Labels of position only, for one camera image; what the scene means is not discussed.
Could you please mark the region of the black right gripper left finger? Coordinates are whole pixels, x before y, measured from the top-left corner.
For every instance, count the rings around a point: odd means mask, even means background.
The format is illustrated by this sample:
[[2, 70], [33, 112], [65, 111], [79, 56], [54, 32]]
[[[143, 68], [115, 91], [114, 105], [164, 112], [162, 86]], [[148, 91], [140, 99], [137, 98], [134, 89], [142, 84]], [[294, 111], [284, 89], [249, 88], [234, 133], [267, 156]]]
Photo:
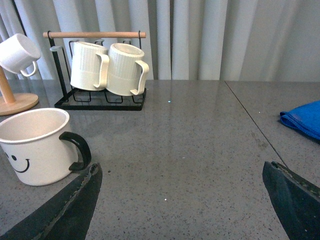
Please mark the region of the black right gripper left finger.
[[0, 238], [84, 240], [95, 211], [102, 179], [103, 171], [100, 164], [92, 164]]

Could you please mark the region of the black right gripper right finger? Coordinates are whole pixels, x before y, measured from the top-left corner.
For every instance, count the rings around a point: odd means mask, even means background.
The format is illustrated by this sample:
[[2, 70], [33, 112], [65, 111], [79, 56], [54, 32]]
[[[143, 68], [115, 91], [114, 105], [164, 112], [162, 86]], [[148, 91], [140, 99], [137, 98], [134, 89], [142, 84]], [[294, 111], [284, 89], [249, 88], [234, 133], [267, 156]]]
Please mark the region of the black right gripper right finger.
[[320, 188], [278, 162], [265, 162], [265, 188], [291, 240], [320, 238]]

